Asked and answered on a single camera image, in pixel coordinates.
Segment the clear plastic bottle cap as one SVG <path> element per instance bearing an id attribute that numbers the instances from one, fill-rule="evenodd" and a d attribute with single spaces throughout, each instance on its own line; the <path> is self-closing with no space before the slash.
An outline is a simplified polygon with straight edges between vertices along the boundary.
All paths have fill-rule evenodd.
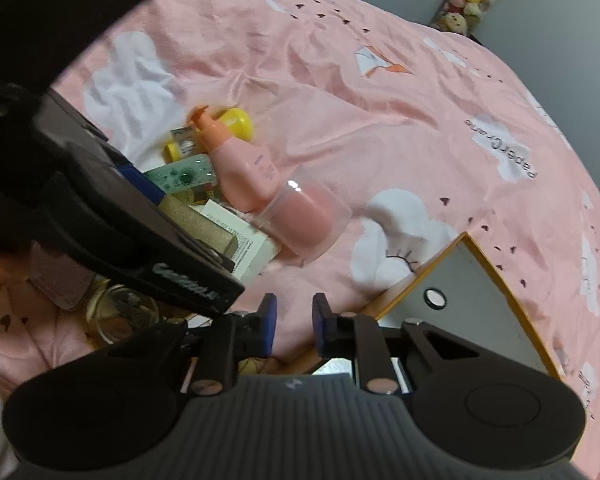
<path id="1" fill-rule="evenodd" d="M 352 218 L 350 207 L 308 170 L 283 180 L 253 223 L 302 261 L 313 261 L 335 244 Z"/>

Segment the olive-gold small box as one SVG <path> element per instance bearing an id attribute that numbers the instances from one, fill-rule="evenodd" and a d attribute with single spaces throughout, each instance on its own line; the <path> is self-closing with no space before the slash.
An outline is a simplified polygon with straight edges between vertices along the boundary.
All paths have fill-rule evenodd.
<path id="1" fill-rule="evenodd" d="M 158 208 L 189 236 L 232 258 L 238 248 L 237 237 L 177 198 L 166 195 Z"/>

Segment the yellow round-top bottle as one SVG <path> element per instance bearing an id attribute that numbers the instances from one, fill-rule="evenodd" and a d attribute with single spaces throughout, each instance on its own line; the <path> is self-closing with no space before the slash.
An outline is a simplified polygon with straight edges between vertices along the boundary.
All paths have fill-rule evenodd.
<path id="1" fill-rule="evenodd" d="M 220 115 L 219 121 L 222 122 L 236 138 L 246 142 L 252 140 L 253 126 L 251 119 L 241 108 L 229 108 Z"/>

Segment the green gel sanitizer bottle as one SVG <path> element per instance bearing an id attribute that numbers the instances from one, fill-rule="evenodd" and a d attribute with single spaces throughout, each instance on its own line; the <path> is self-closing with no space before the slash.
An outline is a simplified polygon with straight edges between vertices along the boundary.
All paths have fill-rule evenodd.
<path id="1" fill-rule="evenodd" d="M 207 154 L 189 156 L 144 172 L 144 176 L 166 194 L 188 190 L 213 190 L 218 185 L 212 161 Z"/>

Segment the pink pump lotion bottle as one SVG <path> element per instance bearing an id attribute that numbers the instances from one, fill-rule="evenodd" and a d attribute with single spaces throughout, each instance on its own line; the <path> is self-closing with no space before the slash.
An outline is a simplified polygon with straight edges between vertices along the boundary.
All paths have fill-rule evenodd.
<path id="1" fill-rule="evenodd" d="M 262 210 L 283 182 L 268 150 L 234 136 L 205 106 L 194 108 L 188 122 L 211 158 L 226 200 L 242 212 Z"/>

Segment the orange-rimmed white cardboard box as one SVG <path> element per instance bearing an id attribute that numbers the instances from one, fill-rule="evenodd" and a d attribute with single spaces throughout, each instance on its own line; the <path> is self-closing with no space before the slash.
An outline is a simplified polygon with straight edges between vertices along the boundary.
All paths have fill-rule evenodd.
<path id="1" fill-rule="evenodd" d="M 417 318 L 558 380 L 560 374 L 520 302 L 477 242 L 460 234 L 415 274 L 361 310 L 382 327 Z"/>

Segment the pink cloud-print bedsheet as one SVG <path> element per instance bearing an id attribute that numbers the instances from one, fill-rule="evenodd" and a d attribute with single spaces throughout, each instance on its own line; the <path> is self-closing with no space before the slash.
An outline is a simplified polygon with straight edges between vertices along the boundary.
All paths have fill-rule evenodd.
<path id="1" fill-rule="evenodd" d="M 496 55 L 358 0 L 145 0 L 53 88 L 142 173 L 170 164 L 170 131 L 195 128 L 194 108 L 241 108 L 283 180 L 302 166 L 352 218 L 304 262 L 219 183 L 166 194 L 213 200 L 280 246 L 220 315 L 53 247 L 0 252 L 0 479 L 600 479 L 600 192 Z M 463 233 L 558 380 L 417 318 L 374 319 L 398 393 L 366 392 L 348 360 L 318 355 L 315 294 L 363 314 Z M 154 300 L 161 321 L 94 348 L 85 304 L 101 278 Z M 265 294 L 271 356 L 200 393 L 209 326 Z"/>

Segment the clear glass jar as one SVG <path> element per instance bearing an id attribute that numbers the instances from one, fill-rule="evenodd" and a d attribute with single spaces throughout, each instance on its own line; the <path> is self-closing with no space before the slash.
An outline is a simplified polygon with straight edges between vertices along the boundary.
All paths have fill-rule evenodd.
<path id="1" fill-rule="evenodd" d="M 94 281 L 85 304 L 85 333 L 94 348 L 112 346 L 160 321 L 151 298 L 109 280 Z"/>

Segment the white printed carton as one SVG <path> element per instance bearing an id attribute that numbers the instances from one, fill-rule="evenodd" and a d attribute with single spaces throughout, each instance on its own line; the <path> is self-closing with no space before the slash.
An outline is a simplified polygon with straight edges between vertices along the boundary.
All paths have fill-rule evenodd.
<path id="1" fill-rule="evenodd" d="M 237 249 L 230 257 L 234 262 L 233 275 L 245 286 L 255 280 L 280 252 L 279 244 L 265 232 L 213 200 L 208 200 L 204 206 L 193 206 L 193 210 L 236 237 Z"/>

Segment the small yellow jar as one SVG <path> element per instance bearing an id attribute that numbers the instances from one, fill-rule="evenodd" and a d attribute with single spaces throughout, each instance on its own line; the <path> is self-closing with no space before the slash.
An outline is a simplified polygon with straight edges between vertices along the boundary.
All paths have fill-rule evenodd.
<path id="1" fill-rule="evenodd" d="M 163 149 L 167 162 L 178 162 L 203 152 L 204 147 L 198 142 L 196 129 L 189 126 L 172 129 L 170 140 Z"/>

